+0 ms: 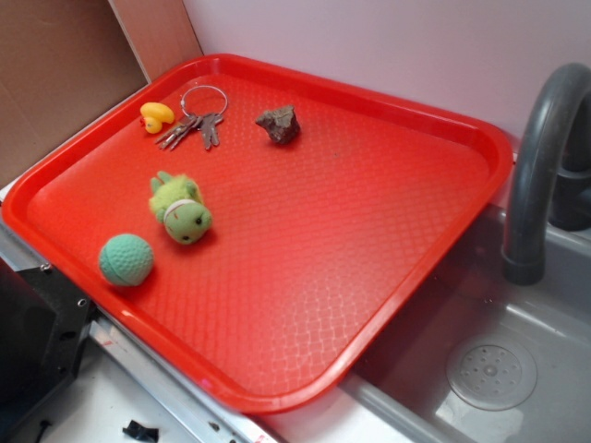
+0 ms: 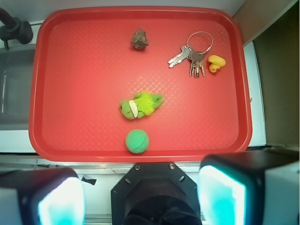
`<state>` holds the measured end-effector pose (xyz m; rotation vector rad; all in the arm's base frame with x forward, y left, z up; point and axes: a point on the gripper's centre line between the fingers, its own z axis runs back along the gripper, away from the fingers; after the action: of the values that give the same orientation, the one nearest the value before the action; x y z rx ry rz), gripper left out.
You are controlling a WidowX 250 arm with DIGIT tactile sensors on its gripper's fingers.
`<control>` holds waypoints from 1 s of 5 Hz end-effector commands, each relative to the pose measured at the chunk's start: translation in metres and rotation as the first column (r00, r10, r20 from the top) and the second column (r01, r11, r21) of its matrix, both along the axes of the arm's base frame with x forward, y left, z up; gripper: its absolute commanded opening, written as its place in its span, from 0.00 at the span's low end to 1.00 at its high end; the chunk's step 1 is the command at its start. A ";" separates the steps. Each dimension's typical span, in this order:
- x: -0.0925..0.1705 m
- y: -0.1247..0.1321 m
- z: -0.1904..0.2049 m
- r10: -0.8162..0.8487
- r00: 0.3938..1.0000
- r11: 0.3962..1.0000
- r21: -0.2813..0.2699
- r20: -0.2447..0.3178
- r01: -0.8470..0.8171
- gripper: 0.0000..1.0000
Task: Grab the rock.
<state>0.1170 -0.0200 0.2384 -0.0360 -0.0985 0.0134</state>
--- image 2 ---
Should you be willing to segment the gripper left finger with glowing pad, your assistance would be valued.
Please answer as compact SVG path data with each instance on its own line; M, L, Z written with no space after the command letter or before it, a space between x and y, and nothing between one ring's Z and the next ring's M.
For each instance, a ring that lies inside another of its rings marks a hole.
M2 225L83 225L83 184L71 168L0 173Z

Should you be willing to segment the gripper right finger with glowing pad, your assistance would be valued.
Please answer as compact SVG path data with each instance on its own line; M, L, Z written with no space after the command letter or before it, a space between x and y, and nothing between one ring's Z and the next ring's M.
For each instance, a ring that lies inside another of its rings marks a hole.
M297 225L299 153L251 150L209 154L200 163L197 193L210 225Z

